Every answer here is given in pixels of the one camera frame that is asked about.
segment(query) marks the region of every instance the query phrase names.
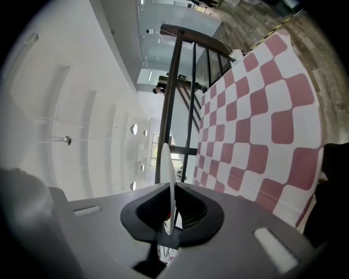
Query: round light fixture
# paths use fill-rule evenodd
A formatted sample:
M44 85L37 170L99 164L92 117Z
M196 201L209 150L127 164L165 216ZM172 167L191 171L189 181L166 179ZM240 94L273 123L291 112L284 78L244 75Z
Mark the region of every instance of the round light fixture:
M130 185L131 191L135 191L136 190L136 182L132 182Z
M131 126L131 133L136 135L137 134L137 124L133 124Z

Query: red and white checkered board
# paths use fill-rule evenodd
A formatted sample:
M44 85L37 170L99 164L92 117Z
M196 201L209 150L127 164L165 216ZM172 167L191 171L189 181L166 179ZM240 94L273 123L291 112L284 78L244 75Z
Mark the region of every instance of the red and white checkered board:
M286 31L274 33L202 98L194 184L241 196L296 226L322 162L319 104Z

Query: window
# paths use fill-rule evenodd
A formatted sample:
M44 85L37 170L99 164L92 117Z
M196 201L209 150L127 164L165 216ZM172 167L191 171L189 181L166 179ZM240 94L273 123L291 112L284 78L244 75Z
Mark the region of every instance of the window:
M218 56L216 52L209 50L208 53L209 53L209 63L210 63L210 70L211 70L211 83L213 84L220 78L219 62L218 62Z
M220 60L222 62L223 74L225 74L231 68L230 60L222 55L220 55Z
M152 142L152 153L151 153L151 167L157 166L157 157L158 157L158 141L159 141L159 135L153 135L153 142ZM176 145L174 139L170 137L170 144ZM172 163L174 166L174 169L178 171L183 165L182 161L180 160L179 154L171 154Z

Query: dark object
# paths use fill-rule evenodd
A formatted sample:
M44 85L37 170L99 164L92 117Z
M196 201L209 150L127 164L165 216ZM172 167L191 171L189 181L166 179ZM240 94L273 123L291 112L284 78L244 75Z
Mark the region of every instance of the dark object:
M266 3L276 14L287 16L291 9L282 0L262 0Z
M12 260L10 255L16 255L26 273L41 278L84 278L58 223L49 188L20 169L0 169L0 181L6 255Z
M71 137L65 136L64 141L67 142L68 145L71 145Z
M198 5L198 6L200 6L200 3L199 3L199 1L196 1L196 0L191 0L195 5Z
M212 86L212 80L211 80L211 65L209 61L209 52L208 48L206 47L206 59L207 59L207 70L208 70L208 88Z
M217 5L217 2L214 0L201 0L201 2L205 3L210 8L214 8Z
M150 278L156 278L166 268L166 264L159 260L157 246L152 244L147 259L133 268Z
M319 184L316 188L316 204L309 215L303 233L314 247L334 240L339 233L336 229L338 220L346 218L346 201L343 195L339 195L342 189L339 189L338 185L345 185L345 182L347 184L348 157L349 143L324 145L321 170L328 181Z
M182 216L183 230L168 235L163 223L170 211L170 184L127 204L121 211L121 222L128 232L139 241L178 249L207 242L224 221L221 206L189 189L175 186L176 207Z

